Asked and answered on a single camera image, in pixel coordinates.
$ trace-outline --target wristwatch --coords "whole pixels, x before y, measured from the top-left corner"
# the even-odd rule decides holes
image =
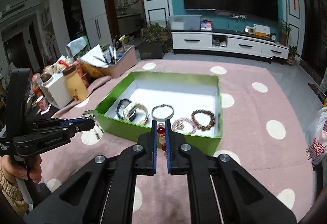
[[[119,118],[120,120],[124,120],[124,117],[121,116],[121,115],[119,114],[119,110],[120,110],[120,108],[121,108],[122,106],[124,106],[124,107],[126,108],[126,107],[127,107],[129,104],[131,104],[131,103],[132,103],[132,102],[131,102],[129,99],[122,99],[122,100],[120,100],[120,101],[118,102],[118,106],[117,106],[116,113],[117,113],[118,118]],[[129,120],[130,120],[130,122],[134,121],[135,117],[136,117],[136,112],[135,112],[135,109],[134,109],[134,110],[132,110],[132,111],[130,112],[130,115],[129,115]]]
[[[124,120],[130,122],[129,116],[133,111],[135,111],[135,109],[140,109],[145,111],[145,115],[146,115],[145,118],[139,122],[140,125],[145,125],[149,118],[148,109],[143,104],[137,102],[130,103],[124,109]]]

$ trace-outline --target alarm clock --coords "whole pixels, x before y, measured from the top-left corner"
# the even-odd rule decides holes
[[[276,34],[275,33],[271,33],[270,34],[270,39],[272,39],[273,41],[275,41],[276,40]]]
[[[254,27],[248,27],[248,26],[246,26],[245,27],[245,33],[255,34],[255,28]]]

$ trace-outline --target keychain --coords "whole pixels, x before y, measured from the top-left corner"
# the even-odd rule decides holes
[[[96,123],[97,120],[97,116],[98,116],[98,111],[96,110],[87,110],[82,114],[82,119],[89,119],[91,118],[95,125],[100,129],[100,131],[102,132],[102,134],[104,133],[103,130],[101,129],[101,127]],[[97,140],[100,140],[100,135],[99,133],[93,128],[94,132],[95,132],[95,136]]]

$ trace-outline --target pink rug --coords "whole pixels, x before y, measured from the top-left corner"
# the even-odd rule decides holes
[[[288,99],[264,68],[217,62],[155,60],[131,70],[220,74],[223,136],[216,155],[239,162],[294,212],[299,221],[313,201],[314,180],[306,142]],[[112,79],[66,112],[77,118],[96,105],[131,70]],[[134,142],[104,133],[78,133],[68,145],[42,155],[43,180],[54,191],[96,155],[111,157]],[[136,182],[133,223],[191,223],[186,176],[169,176],[166,157],[158,149],[157,174]]]

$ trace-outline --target screw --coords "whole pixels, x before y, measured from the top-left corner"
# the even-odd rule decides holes
[[[221,154],[221,155],[219,155],[219,158],[223,162],[227,162],[230,159],[229,155],[227,155],[227,154]]]
[[[96,156],[96,157],[94,158],[94,161],[95,161],[96,163],[103,163],[105,160],[106,160],[106,158],[105,158],[104,156],[102,156],[102,155]]]
[[[181,150],[189,151],[191,149],[191,146],[189,144],[182,144],[180,148]]]
[[[143,149],[143,147],[141,145],[134,145],[133,146],[133,150],[136,152],[140,152]]]

